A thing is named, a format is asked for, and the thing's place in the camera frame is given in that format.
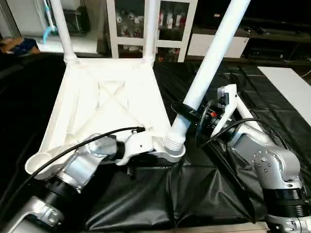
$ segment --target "floor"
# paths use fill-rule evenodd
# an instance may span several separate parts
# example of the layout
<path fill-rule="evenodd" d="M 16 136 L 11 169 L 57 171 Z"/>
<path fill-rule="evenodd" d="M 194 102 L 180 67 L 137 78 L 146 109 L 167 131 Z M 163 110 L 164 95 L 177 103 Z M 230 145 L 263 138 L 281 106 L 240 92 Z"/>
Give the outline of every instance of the floor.
<path fill-rule="evenodd" d="M 50 35 L 46 44 L 43 44 L 42 37 L 28 36 L 35 39 L 41 52 L 63 53 L 62 43 L 57 35 Z M 86 36 L 71 36 L 74 52 L 97 53 L 97 31 L 90 31 Z"/>

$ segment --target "glass cabinet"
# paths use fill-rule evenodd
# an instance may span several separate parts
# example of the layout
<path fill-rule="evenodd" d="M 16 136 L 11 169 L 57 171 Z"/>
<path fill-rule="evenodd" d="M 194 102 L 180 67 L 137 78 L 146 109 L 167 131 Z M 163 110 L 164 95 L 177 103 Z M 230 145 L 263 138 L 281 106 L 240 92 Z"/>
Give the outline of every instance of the glass cabinet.
<path fill-rule="evenodd" d="M 149 0 L 107 0 L 110 46 L 113 58 L 142 56 Z M 183 62 L 197 0 L 158 0 L 157 61 Z"/>

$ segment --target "white cabinet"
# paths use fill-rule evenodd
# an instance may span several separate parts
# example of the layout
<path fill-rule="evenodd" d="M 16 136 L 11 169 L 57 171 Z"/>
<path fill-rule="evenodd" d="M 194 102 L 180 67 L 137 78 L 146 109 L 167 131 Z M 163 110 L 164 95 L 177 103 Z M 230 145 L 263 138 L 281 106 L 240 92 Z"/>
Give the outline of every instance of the white cabinet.
<path fill-rule="evenodd" d="M 183 62 L 198 0 L 158 0 L 155 59 Z M 142 57 L 148 0 L 107 0 L 113 58 Z"/>
<path fill-rule="evenodd" d="M 213 39 L 214 35 L 192 34 L 187 55 L 205 56 Z M 248 40 L 247 37 L 233 37 L 225 57 L 240 58 Z"/>

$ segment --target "ribbed joint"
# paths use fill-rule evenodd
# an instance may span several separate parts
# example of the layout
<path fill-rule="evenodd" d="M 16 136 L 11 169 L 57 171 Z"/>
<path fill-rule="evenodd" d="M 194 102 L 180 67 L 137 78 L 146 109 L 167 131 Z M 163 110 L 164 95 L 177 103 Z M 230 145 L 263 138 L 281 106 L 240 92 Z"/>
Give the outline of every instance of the ribbed joint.
<path fill-rule="evenodd" d="M 180 136 L 177 133 L 170 132 L 163 139 L 164 146 L 171 151 L 180 151 L 183 149 L 183 145 L 186 138 Z"/>

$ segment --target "wall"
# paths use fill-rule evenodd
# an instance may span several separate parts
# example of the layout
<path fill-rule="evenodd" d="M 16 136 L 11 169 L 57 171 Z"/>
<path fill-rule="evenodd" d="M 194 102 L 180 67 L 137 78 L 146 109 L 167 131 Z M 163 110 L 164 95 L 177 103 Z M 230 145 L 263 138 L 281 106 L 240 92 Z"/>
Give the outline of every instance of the wall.
<path fill-rule="evenodd" d="M 10 26 L 7 23 L 7 19 L 5 17 L 5 13 L 3 12 L 1 6 L 0 6 L 0 34 L 3 38 L 13 36 L 13 33 L 11 32 Z"/>
<path fill-rule="evenodd" d="M 22 35 L 42 36 L 47 27 L 42 0 L 7 0 Z"/>

